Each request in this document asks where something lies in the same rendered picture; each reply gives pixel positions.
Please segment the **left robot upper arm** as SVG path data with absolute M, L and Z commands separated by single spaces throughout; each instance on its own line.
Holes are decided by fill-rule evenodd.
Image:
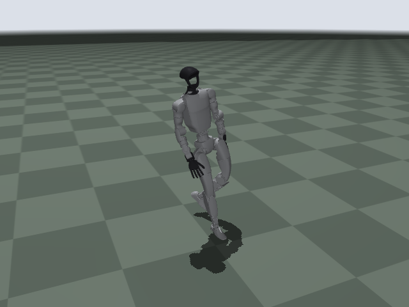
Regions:
M 215 97 L 215 90 L 212 88 L 205 88 L 205 90 L 208 92 L 209 95 L 210 109 L 213 115 L 212 117 L 214 120 L 218 121 L 224 116 L 224 113 L 221 110 L 218 110 L 218 103 Z

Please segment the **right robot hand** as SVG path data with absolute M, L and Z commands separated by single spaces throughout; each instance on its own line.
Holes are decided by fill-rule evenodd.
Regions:
M 195 174 L 196 178 L 198 178 L 197 174 L 199 175 L 199 177 L 201 177 L 201 175 L 199 174 L 198 170 L 201 172 L 202 175 L 204 175 L 204 174 L 203 174 L 203 172 L 201 171 L 201 169 L 199 168 L 199 165 L 200 165 L 203 169 L 205 169 L 205 167 L 204 167 L 202 164 L 200 164 L 199 162 L 197 162 L 196 160 L 194 160 L 195 157 L 194 157 L 194 155 L 193 155 L 192 152 L 191 152 L 191 154 L 192 154 L 192 157 L 191 157 L 191 158 L 189 158 L 189 159 L 187 159 L 186 157 L 185 157 L 185 158 L 186 158 L 187 162 L 189 162 L 189 170 L 190 170 L 190 172 L 191 172 L 191 174 L 192 174 L 192 177 L 195 178 L 195 177 L 194 177 L 194 174 Z M 197 169 L 198 169 L 198 170 L 197 170 Z M 194 174 L 193 174 L 192 170 L 193 170 Z M 197 174 L 196 174 L 195 170 L 197 171 Z

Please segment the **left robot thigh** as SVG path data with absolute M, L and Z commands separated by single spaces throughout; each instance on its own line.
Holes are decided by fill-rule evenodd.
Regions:
M 231 158 L 226 142 L 221 138 L 213 139 L 215 143 L 215 148 L 213 150 L 217 151 L 216 158 L 221 170 L 216 176 L 216 182 L 220 185 L 224 185 L 228 181 L 231 173 Z

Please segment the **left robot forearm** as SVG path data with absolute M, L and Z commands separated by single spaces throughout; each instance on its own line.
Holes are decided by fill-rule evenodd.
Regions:
M 222 117 L 218 121 L 215 120 L 215 124 L 217 125 L 218 138 L 223 139 L 223 135 L 226 135 L 226 129 L 224 126 L 224 117 Z

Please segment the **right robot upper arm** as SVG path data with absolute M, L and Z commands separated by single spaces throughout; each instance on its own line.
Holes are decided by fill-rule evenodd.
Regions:
M 174 116 L 174 125 L 175 128 L 179 130 L 180 136 L 186 134 L 186 128 L 182 126 L 183 123 L 183 112 L 186 108 L 186 100 L 181 98 L 172 104 L 173 116 Z

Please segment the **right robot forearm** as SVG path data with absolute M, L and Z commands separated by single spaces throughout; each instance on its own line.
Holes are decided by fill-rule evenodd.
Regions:
M 192 154 L 190 152 L 190 147 L 188 146 L 187 138 L 186 136 L 180 136 L 180 132 L 178 129 L 175 129 L 175 135 L 176 139 L 180 144 L 180 147 L 182 148 L 182 152 L 185 154 L 186 158 L 189 159 L 192 157 Z

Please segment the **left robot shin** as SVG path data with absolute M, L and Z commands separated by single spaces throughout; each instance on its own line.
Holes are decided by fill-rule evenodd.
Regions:
M 216 191 L 218 191 L 219 189 L 221 189 L 222 187 L 224 187 L 226 184 L 228 184 L 229 182 L 226 182 L 224 185 L 220 185 L 218 182 L 216 182 L 216 177 L 213 179 L 213 188 L 214 188 L 214 191 L 216 192 Z M 204 190 L 203 190 L 204 191 Z M 202 191 L 202 192 L 203 192 Z M 202 198 L 203 198 L 203 194 L 202 194 L 202 192 L 199 194 L 199 198 L 202 200 Z M 202 197 L 202 198 L 201 198 Z

